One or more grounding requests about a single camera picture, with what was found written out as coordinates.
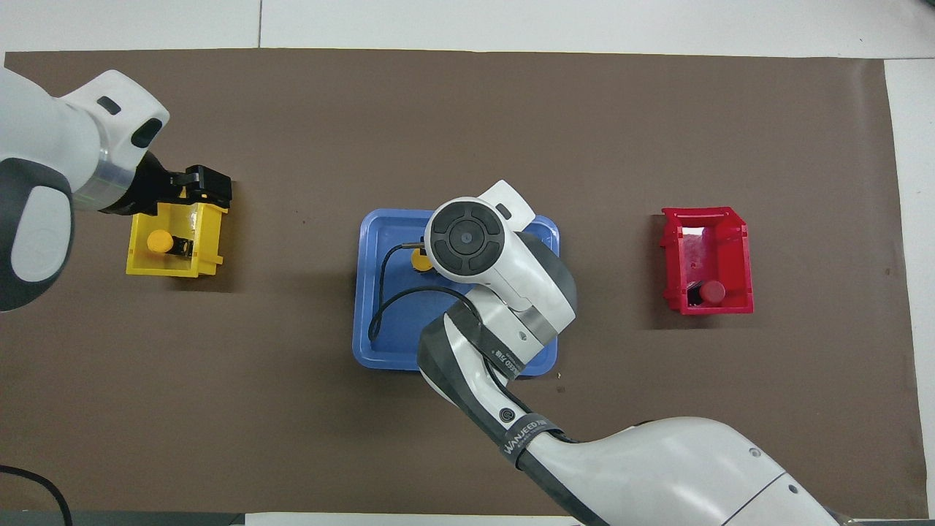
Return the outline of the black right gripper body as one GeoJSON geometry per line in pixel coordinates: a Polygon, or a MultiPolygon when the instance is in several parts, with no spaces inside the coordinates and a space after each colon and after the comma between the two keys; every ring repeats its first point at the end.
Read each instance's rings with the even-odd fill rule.
{"type": "Polygon", "coordinates": [[[177,181],[177,178],[183,176],[181,171],[166,169],[153,153],[144,153],[134,171],[134,179],[123,196],[98,212],[117,216],[138,213],[154,216],[158,214],[158,203],[177,199],[183,193],[183,187],[177,181]]]}

